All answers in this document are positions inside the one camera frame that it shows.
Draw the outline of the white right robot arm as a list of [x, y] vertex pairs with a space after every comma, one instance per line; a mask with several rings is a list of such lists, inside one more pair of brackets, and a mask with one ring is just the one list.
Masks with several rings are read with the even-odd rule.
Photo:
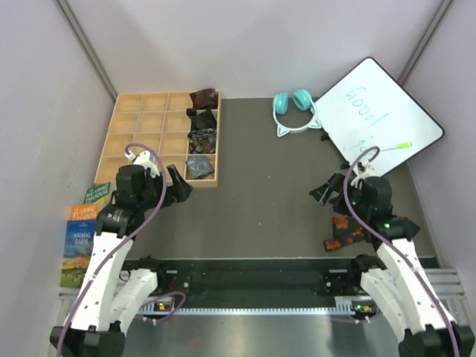
[[371, 296], [396, 336], [400, 356], [471, 355], [475, 334], [459, 325], [437, 297], [416, 253], [413, 238], [419, 226], [394, 214], [386, 178], [347, 182], [335, 173], [309, 195], [337, 213], [333, 237], [324, 243], [327, 251], [358, 241], [373, 246], [375, 255], [351, 260], [347, 285]]

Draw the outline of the black orange floral tie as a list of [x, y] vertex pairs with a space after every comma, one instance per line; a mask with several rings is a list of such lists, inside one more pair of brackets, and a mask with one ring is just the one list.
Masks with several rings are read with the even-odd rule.
[[[373, 222], [372, 228], [388, 240], [400, 238], [412, 240], [420, 230], [420, 226], [404, 216], [376, 220]], [[380, 244], [380, 241], [373, 238], [355, 218], [334, 217], [332, 219], [332, 239], [324, 240], [324, 249], [325, 251], [335, 251], [362, 241], [373, 244], [374, 248], [378, 248]]]

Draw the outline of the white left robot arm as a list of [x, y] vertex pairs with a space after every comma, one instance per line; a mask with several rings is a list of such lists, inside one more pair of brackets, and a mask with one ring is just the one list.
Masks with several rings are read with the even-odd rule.
[[155, 165], [129, 164], [116, 175], [116, 189], [99, 212], [93, 249], [80, 293], [65, 322], [51, 330], [57, 356], [121, 356], [132, 320], [150, 294], [164, 293], [169, 278], [159, 261], [143, 258], [118, 287], [126, 255], [151, 220], [149, 211], [184, 202], [193, 188], [174, 165], [167, 166], [171, 185]]

